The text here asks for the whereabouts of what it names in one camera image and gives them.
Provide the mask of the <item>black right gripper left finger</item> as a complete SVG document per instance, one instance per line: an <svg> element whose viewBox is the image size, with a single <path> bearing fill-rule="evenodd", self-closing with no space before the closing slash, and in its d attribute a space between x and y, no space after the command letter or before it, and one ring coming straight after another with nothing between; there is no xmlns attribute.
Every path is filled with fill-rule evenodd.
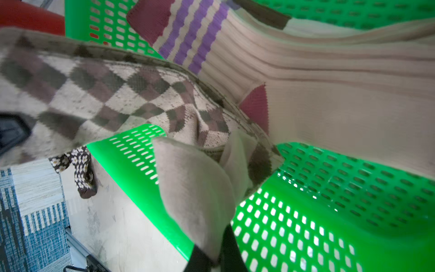
<svg viewBox="0 0 435 272"><path fill-rule="evenodd" d="M211 260L195 245L184 272L210 272L211 268Z"/></svg>

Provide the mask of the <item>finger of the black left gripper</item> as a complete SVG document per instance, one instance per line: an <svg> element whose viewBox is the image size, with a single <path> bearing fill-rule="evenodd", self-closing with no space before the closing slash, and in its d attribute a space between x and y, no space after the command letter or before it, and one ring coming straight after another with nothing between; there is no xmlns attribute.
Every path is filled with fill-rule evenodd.
<svg viewBox="0 0 435 272"><path fill-rule="evenodd" d="M29 126L20 116L1 113L1 155L24 142L30 135Z"/></svg>

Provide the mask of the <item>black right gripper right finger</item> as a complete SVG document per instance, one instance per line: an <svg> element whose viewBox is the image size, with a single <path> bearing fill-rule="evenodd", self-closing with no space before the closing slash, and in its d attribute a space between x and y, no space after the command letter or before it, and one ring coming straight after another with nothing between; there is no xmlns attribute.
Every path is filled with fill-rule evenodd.
<svg viewBox="0 0 435 272"><path fill-rule="evenodd" d="M230 224L225 228L223 235L220 270L221 272L248 272Z"/></svg>

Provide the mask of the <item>brown white striped sock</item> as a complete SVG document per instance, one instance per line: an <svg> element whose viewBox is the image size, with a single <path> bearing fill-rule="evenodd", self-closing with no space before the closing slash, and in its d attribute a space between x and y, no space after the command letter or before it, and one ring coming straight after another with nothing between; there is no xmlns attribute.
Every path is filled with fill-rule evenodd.
<svg viewBox="0 0 435 272"><path fill-rule="evenodd" d="M398 23L435 17L434 1L228 1L258 21L278 28L305 21L326 23L352 31L368 31Z"/></svg>

